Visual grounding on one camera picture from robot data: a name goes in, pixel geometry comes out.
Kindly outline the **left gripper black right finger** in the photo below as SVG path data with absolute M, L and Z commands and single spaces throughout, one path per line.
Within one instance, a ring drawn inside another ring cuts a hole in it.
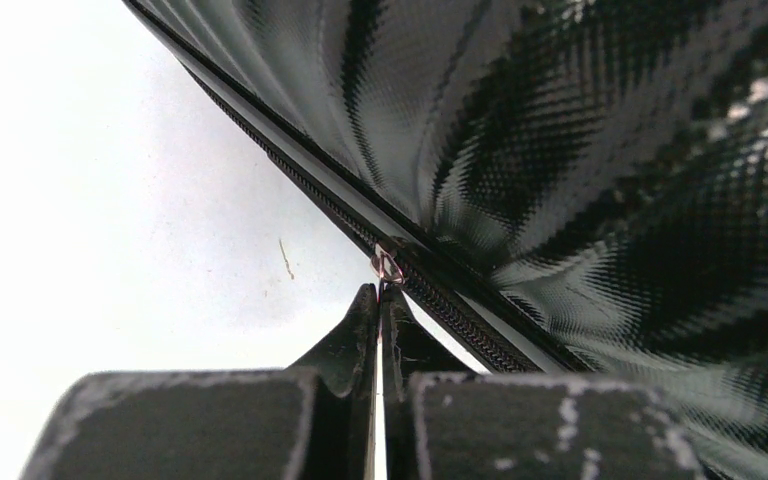
M 700 479 L 683 428 L 648 388 L 600 375 L 479 374 L 379 295 L 391 479 Z

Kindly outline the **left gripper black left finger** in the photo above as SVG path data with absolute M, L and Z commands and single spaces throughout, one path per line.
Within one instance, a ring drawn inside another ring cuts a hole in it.
M 290 366 L 87 375 L 59 400 L 25 479 L 363 479 L 370 470 L 378 302 Z

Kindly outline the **black ribbed hard-shell suitcase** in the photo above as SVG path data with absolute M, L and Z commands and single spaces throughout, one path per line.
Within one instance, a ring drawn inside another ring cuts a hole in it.
M 496 372 L 667 395 L 768 479 L 768 1 L 132 1 Z

